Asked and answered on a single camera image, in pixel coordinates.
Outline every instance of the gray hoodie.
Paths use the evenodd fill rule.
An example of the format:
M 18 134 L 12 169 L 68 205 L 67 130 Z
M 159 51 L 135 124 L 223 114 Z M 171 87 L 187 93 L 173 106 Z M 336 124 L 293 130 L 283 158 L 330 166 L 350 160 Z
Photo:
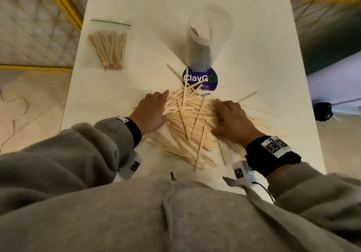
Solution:
M 0 156 L 0 251 L 361 251 L 361 182 L 302 162 L 275 204 L 197 182 L 112 183 L 133 150 L 114 118 Z

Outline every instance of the table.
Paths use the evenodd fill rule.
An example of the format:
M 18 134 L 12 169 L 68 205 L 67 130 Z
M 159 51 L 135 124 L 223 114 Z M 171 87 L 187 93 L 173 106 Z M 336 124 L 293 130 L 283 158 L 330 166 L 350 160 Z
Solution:
M 230 13 L 234 28 L 213 68 L 218 87 L 212 97 L 238 100 L 275 116 L 247 110 L 266 119 L 304 161 L 325 172 L 307 81 L 289 0 L 88 0 L 77 57 L 71 78 L 62 129 L 75 123 L 94 124 L 112 116 L 128 116 L 147 93 L 177 89 L 179 73 L 186 68 L 182 57 L 186 23 L 192 13 L 207 4 L 217 4 Z M 131 21 L 132 37 L 127 67 L 103 71 L 87 37 L 95 27 L 91 19 Z M 167 174 L 198 180 L 213 188 L 241 192 L 228 187 L 222 176 L 234 177 L 215 149 L 210 155 L 216 169 L 194 172 L 192 166 L 160 154 L 144 144 L 137 148 L 143 163 L 135 177 Z M 257 181 L 267 185 L 259 174 Z M 264 198 L 267 194 L 255 187 Z

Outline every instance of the wristband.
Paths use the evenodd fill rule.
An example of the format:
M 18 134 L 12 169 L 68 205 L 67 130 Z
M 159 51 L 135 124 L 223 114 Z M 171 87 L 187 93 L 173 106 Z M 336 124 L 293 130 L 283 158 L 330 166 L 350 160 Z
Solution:
M 128 127 L 130 133 L 132 133 L 135 148 L 142 139 L 142 133 L 140 132 L 138 126 L 135 124 L 135 122 L 132 121 L 132 119 L 129 119 L 127 117 L 118 116 L 116 117 L 116 119 L 124 122 L 124 124 Z
M 263 136 L 246 146 L 249 167 L 264 177 L 285 164 L 301 162 L 300 155 L 277 136 Z

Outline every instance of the floor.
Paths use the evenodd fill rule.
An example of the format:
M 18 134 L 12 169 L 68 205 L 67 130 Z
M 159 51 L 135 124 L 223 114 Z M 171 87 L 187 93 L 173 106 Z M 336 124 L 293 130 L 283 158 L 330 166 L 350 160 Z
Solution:
M 15 72 L 0 70 L 0 145 L 1 153 L 20 150 L 56 135 L 61 126 L 71 75 L 60 72 Z M 24 115 L 26 105 L 29 108 Z M 361 179 L 361 116 L 337 115 L 317 122 L 327 172 L 338 172 Z

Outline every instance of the plastic cup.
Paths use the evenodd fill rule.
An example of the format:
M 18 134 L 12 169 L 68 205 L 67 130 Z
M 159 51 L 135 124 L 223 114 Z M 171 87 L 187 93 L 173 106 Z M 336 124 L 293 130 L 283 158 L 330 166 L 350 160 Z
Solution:
M 207 5 L 194 13 L 187 25 L 187 67 L 198 72 L 210 69 L 232 29 L 232 17 L 217 5 Z

